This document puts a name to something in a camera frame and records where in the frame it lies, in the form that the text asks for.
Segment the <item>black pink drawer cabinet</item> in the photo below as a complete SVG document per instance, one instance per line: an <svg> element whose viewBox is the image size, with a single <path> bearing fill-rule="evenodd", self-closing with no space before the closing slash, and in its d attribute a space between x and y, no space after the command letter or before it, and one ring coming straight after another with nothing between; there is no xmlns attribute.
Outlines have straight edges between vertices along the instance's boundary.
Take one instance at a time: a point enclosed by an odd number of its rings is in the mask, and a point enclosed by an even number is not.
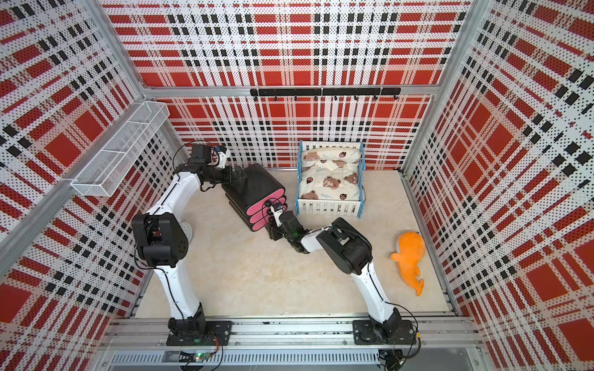
<svg viewBox="0 0 594 371"><path fill-rule="evenodd" d="M244 168L240 182L222 185L229 204L250 231L274 219L271 207L287 210L285 187L262 165Z"/></svg>

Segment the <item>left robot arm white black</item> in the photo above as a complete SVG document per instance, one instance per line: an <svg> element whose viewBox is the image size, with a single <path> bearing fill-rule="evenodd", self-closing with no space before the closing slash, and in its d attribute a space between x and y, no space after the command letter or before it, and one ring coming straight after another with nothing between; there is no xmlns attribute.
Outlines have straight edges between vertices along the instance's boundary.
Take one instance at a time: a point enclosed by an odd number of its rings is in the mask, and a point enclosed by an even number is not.
<svg viewBox="0 0 594 371"><path fill-rule="evenodd" d="M204 306L193 292L185 258L191 226L181 217L193 194L203 184L227 185L241 181L242 169L226 165L181 165L156 204L132 219L138 257L143 270L154 271L170 307L167 346L216 346L229 343L231 321L208 321Z"/></svg>

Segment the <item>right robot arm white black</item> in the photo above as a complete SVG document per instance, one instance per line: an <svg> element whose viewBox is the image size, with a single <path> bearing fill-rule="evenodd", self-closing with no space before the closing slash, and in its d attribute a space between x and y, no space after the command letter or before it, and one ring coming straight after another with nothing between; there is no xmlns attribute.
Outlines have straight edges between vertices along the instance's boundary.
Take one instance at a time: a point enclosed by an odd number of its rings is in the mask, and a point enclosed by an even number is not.
<svg viewBox="0 0 594 371"><path fill-rule="evenodd" d="M284 238L301 254L325 251L338 269L354 280L368 309L367 319L353 321L357 345L414 343L414 324L388 302L381 286L371 243L345 219L338 217L328 227L307 230L292 211L287 211L269 221L266 230L272 240Z"/></svg>

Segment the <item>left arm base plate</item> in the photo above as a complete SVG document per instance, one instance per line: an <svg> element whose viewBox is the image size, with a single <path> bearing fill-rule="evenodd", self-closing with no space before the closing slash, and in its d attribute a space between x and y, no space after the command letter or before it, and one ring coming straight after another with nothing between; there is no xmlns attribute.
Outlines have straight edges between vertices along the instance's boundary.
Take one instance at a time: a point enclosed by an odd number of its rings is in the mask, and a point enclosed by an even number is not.
<svg viewBox="0 0 594 371"><path fill-rule="evenodd" d="M227 346L233 322L206 321L202 329L170 329L167 346Z"/></svg>

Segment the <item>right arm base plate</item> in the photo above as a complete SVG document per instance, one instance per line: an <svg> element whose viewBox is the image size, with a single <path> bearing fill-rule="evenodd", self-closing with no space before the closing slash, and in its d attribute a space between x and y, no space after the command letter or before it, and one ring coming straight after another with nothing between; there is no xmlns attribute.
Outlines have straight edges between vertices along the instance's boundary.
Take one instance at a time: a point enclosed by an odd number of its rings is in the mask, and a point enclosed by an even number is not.
<svg viewBox="0 0 594 371"><path fill-rule="evenodd" d="M353 321L354 343L356 345L397 345L416 344L416 332L409 320L397 325L379 325L370 319Z"/></svg>

